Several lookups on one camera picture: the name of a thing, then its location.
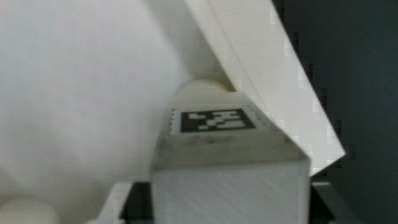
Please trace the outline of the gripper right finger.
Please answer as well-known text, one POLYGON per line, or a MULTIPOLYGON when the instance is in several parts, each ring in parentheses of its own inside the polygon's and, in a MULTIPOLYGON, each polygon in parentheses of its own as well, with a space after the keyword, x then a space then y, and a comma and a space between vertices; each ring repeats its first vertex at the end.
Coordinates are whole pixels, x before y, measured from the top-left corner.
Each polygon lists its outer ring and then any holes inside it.
POLYGON ((326 181, 311 183, 310 224, 365 224, 326 181))

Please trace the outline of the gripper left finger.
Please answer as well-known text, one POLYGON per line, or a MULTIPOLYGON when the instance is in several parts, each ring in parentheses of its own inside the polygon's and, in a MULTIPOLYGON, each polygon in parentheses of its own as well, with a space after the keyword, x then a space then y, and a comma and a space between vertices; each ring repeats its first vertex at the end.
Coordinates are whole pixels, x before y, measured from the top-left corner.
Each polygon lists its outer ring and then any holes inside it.
POLYGON ((153 224, 152 184, 114 185, 98 217, 86 224, 153 224))

